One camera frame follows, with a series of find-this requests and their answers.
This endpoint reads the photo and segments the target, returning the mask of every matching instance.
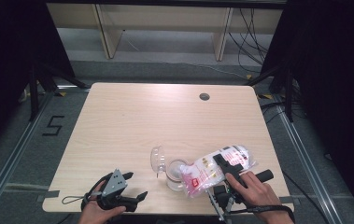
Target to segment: floor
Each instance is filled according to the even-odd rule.
[[[239,55],[238,47],[230,37],[223,60],[217,62],[212,49],[211,34],[126,31],[122,35],[115,57],[108,60],[105,58],[98,31],[59,29],[59,33],[77,76],[89,83],[98,80],[133,81],[126,77],[117,77],[117,75],[108,77],[104,72],[105,68],[107,69],[110,65],[118,66],[120,63],[131,65],[129,68],[131,70],[124,71],[127,77],[130,73],[139,72],[137,71],[139,69],[146,69],[146,71],[151,69],[154,74],[162,72],[163,68],[172,67],[182,72],[185,71],[183,69],[189,69],[190,72],[196,72],[197,76],[202,73],[210,77],[216,74],[213,76],[220,77],[221,80],[225,78],[225,83],[231,84],[244,83],[248,78],[247,75],[257,76],[258,73],[255,71],[260,71],[260,64],[246,55]],[[240,34],[233,34],[233,37],[241,43]],[[271,39],[271,35],[257,35],[257,41],[265,48],[268,48]],[[261,61],[257,50],[248,47],[248,51]],[[62,80],[57,81],[60,85],[69,85]],[[271,79],[266,79],[255,87],[260,95],[261,105],[276,101],[276,98],[266,98],[270,82]],[[0,174],[5,174],[5,164],[9,164],[10,160],[15,160],[16,163],[16,166],[9,170],[9,174],[6,174],[9,175],[6,179],[7,183],[0,188],[0,223],[76,223],[78,220],[78,214],[72,216],[49,214],[43,212],[40,206],[63,155],[63,148],[73,130],[79,110],[88,94],[86,91],[75,89],[65,91],[67,98],[48,94],[40,96],[42,104],[46,105],[47,109],[43,111],[41,119],[36,124],[28,122],[30,105],[28,101],[22,102],[21,106],[14,111],[13,119],[9,121],[0,138]],[[294,199],[297,223],[328,223],[314,206],[316,204],[324,208],[321,203],[324,199],[323,190],[325,190],[325,195],[329,194],[332,200],[330,206],[335,206],[335,208],[330,208],[331,212],[322,210],[328,217],[329,223],[354,223],[354,198],[350,195],[332,161],[324,157],[326,150],[316,137],[309,120],[304,118],[304,111],[299,105],[294,105],[295,120],[291,126],[282,111],[282,107],[272,107],[263,110],[263,116],[275,145],[281,168],[291,177],[291,180],[286,178],[286,181]],[[62,119],[56,119],[63,124],[63,131],[50,140],[43,133],[53,131],[48,127],[49,120],[56,115],[64,116]],[[35,125],[36,131],[27,133],[26,128],[30,125]],[[288,132],[288,129],[297,130],[298,136],[301,137],[300,141],[294,142],[292,137],[294,133]],[[27,136],[27,142],[22,142],[21,136]],[[10,158],[10,155],[15,155],[18,148],[23,148],[21,155]],[[312,163],[314,169],[305,168],[305,162]],[[319,181],[322,186],[315,186],[316,181]],[[125,218],[124,222],[115,223],[132,223],[128,218]],[[153,219],[153,217],[146,217],[147,220],[144,218],[140,220],[142,223],[154,223],[151,218]],[[188,223],[216,222],[213,219],[205,221],[202,218],[200,220]],[[255,217],[245,217],[234,220],[234,223],[258,223],[258,220]]]

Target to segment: metal bar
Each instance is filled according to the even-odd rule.
[[[7,162],[5,163],[4,167],[2,168],[2,171],[0,172],[0,197],[1,197],[1,194],[5,188],[8,180],[10,179],[15,168],[19,164],[21,156],[22,156],[24,150],[26,149],[29,141],[32,138],[32,135],[35,131],[36,125],[40,121],[43,111],[46,108],[46,106],[49,104],[49,101],[51,100],[52,96],[53,96],[52,92],[45,94],[45,97],[42,101],[41,106],[39,107],[36,117],[33,120],[29,121],[19,142],[14,147],[13,151],[11,152],[10,156],[7,159]]]
[[[281,102],[281,98],[279,95],[274,95],[276,102]],[[277,107],[278,112],[283,112],[280,106]],[[308,179],[313,187],[314,192],[319,198],[319,203],[324,211],[325,217],[328,219],[330,223],[343,223],[340,215],[338,214],[336,207],[334,205],[333,199],[323,184],[321,178],[319,177],[319,173],[317,172],[313,162],[308,155],[304,144],[295,129],[293,123],[289,122],[289,119],[285,115],[285,113],[281,113],[281,120],[284,123],[285,129],[290,136],[290,140],[293,143],[293,146],[298,154],[298,157],[303,165],[303,168],[308,176]]]

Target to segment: gray floor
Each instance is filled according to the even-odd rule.
[[[226,44],[222,62],[216,62],[211,34],[127,31],[122,36],[115,58],[107,60],[97,31],[60,29],[59,32],[78,79],[87,84],[106,81],[242,85],[246,82],[246,75],[255,75],[238,66],[238,48],[231,39]],[[271,36],[258,35],[258,39],[263,46],[268,47]],[[246,68],[260,70],[260,66],[248,57],[241,56],[240,59],[240,63]],[[57,79],[57,82],[60,85],[68,84],[60,79]],[[267,87],[270,82],[270,78],[266,79],[255,87],[255,91],[258,94],[268,93]],[[64,97],[51,96],[18,166],[0,196],[0,223],[57,223],[66,217],[66,214],[44,212],[41,208],[41,196],[50,185],[87,94],[86,91],[69,90]],[[259,101],[261,105],[265,105],[274,100]],[[324,158],[326,150],[309,120],[304,117],[302,108],[294,105],[293,112],[294,125],[319,172],[323,185],[332,196],[338,214],[343,223],[354,223],[354,198],[332,161]],[[29,101],[21,103],[0,136],[0,173],[29,124],[29,113]],[[319,204],[278,113],[273,107],[263,116],[268,122],[268,130],[281,168],[316,204]],[[53,116],[64,116],[53,121],[62,125],[62,129],[56,136],[45,136],[43,133],[55,131],[47,127]],[[294,214],[297,223],[325,223],[313,204],[294,184],[286,180],[295,201]],[[64,223],[76,223],[78,216],[79,214],[73,214]],[[187,223],[218,223],[213,217],[135,216],[124,217],[115,223],[155,223],[157,219],[166,219],[169,222],[184,219]],[[234,217],[233,223],[261,222],[253,216],[248,216]]]

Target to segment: plastic bag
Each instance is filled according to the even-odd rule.
[[[184,183],[184,190],[191,198],[197,197],[205,189],[213,187],[225,180],[225,175],[214,160],[214,156],[222,155],[223,159],[231,165],[240,163],[246,171],[256,164],[252,155],[243,146],[230,146],[221,148],[210,153],[191,165],[181,165],[181,177]]]

